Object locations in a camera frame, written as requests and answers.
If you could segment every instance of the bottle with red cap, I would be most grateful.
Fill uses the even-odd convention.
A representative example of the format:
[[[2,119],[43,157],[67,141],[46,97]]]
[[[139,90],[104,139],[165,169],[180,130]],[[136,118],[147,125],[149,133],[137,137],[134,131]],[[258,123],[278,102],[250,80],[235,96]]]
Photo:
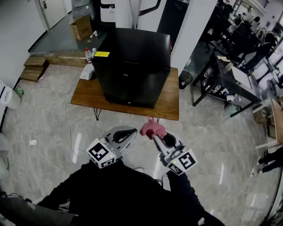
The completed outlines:
[[[85,48],[85,57],[88,60],[88,63],[91,64],[92,63],[92,53],[89,51],[88,48]]]

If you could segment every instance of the white tissue box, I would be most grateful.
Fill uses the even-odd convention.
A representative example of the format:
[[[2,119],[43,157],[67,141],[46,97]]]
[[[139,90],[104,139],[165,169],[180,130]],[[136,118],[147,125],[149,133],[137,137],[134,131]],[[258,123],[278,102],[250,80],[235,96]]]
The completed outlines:
[[[92,74],[94,72],[94,67],[92,64],[87,64],[84,67],[83,72],[80,75],[80,79],[85,79],[85,80],[89,80],[92,77]]]

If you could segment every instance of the white marker cube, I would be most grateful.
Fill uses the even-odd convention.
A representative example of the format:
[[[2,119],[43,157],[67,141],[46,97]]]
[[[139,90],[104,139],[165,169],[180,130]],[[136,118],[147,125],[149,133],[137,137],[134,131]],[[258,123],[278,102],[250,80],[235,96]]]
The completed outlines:
[[[104,168],[116,162],[116,155],[97,138],[87,148],[87,154],[99,168]]]
[[[170,168],[177,175],[181,175],[194,167],[198,163],[192,149],[182,153],[175,159],[173,159],[167,167]]]

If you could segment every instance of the wooden stair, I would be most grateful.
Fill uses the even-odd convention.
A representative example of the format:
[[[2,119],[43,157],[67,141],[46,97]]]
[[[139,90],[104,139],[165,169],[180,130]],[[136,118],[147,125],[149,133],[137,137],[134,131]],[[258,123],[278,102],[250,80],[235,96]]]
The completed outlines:
[[[24,66],[25,69],[23,70],[20,79],[37,82],[44,74],[49,63],[43,56],[30,56],[24,63]]]

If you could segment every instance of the white door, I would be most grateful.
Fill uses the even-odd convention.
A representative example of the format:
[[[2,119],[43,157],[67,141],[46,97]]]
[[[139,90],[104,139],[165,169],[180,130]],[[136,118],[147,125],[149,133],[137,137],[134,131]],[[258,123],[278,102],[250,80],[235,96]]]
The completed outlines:
[[[65,3],[63,0],[40,0],[49,27],[53,27],[65,16]]]

